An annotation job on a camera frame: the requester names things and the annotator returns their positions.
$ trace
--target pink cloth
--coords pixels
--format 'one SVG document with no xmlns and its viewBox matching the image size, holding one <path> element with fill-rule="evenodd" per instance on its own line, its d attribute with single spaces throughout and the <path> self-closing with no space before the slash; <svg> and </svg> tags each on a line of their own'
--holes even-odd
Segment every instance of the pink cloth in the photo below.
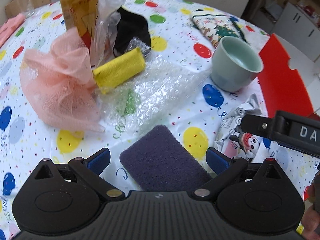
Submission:
<svg viewBox="0 0 320 240">
<path fill-rule="evenodd" d="M 0 48 L 15 30 L 24 22 L 25 16 L 21 13 L 7 20 L 0 28 Z"/>
<path fill-rule="evenodd" d="M 38 117 L 71 131 L 103 132 L 89 50 L 77 28 L 56 38 L 49 53 L 27 49 L 20 67 L 21 88 Z"/>
</svg>

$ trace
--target christmas tree print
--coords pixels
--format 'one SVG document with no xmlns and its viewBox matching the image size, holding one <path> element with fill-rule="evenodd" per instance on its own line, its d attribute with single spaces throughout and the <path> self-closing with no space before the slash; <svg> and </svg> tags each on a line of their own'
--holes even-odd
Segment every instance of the christmas tree print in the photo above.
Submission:
<svg viewBox="0 0 320 240">
<path fill-rule="evenodd" d="M 222 37 L 224 36 L 233 36 L 233 37 L 238 37 L 238 35 L 231 29 L 229 29 L 228 27 L 225 27 L 225 26 L 219 26 L 217 25 L 215 27 L 216 30 L 216 35 L 219 36 L 219 40 L 221 40 Z"/>
</svg>

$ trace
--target purple sponge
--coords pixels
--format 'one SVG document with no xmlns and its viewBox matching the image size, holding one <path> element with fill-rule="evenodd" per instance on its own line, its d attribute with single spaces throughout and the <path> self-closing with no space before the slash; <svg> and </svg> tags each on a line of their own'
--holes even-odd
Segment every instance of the purple sponge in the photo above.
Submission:
<svg viewBox="0 0 320 240">
<path fill-rule="evenodd" d="M 164 125 L 122 152 L 120 162 L 145 191 L 195 190 L 212 179 Z"/>
</svg>

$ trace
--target rolled yellow cloth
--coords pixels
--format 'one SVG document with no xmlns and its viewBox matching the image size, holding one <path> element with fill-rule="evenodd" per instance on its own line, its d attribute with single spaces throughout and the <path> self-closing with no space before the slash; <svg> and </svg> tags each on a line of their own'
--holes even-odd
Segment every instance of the rolled yellow cloth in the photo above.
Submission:
<svg viewBox="0 0 320 240">
<path fill-rule="evenodd" d="M 115 88 L 124 81 L 144 70 L 146 62 L 139 48 L 135 48 L 120 57 L 94 69 L 93 77 L 102 92 Z"/>
</svg>

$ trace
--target metal pin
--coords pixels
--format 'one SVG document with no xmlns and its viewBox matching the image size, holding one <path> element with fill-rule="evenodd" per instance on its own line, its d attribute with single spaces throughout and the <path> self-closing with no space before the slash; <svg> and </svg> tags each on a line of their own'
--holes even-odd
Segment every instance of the metal pin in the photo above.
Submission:
<svg viewBox="0 0 320 240">
<path fill-rule="evenodd" d="M 198 197 L 206 197 L 210 195 L 210 191 L 205 188 L 198 188 L 197 190 L 195 190 L 195 194 Z"/>
<path fill-rule="evenodd" d="M 107 195 L 109 197 L 120 197 L 122 195 L 122 191 L 119 189 L 110 189 L 107 191 Z"/>
</svg>

